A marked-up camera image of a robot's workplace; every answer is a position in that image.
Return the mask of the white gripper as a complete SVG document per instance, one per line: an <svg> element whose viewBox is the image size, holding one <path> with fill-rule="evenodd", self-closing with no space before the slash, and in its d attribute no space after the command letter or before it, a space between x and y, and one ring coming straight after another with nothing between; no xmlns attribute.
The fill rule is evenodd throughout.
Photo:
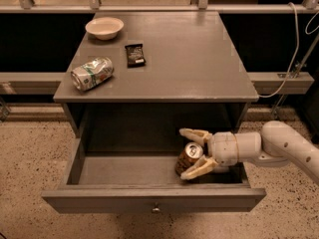
<svg viewBox="0 0 319 239"><path fill-rule="evenodd" d="M180 175L182 180L195 179L212 172L215 168L219 171L225 171L239 160L237 139L231 132L218 132L212 135L207 130L181 128L179 134L200 146L207 143L208 155L211 156L203 155L193 166Z"/></svg>

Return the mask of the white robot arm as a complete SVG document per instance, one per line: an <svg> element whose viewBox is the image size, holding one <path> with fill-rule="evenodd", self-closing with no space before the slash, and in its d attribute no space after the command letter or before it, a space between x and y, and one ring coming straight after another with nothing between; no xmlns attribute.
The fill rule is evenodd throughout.
<svg viewBox="0 0 319 239"><path fill-rule="evenodd" d="M292 162L319 184L319 149L282 121L268 121L260 132L212 134L206 130L182 128L179 133L201 147L207 146L208 150L208 155L202 155L181 174L182 180L192 180L238 162L266 167Z"/></svg>

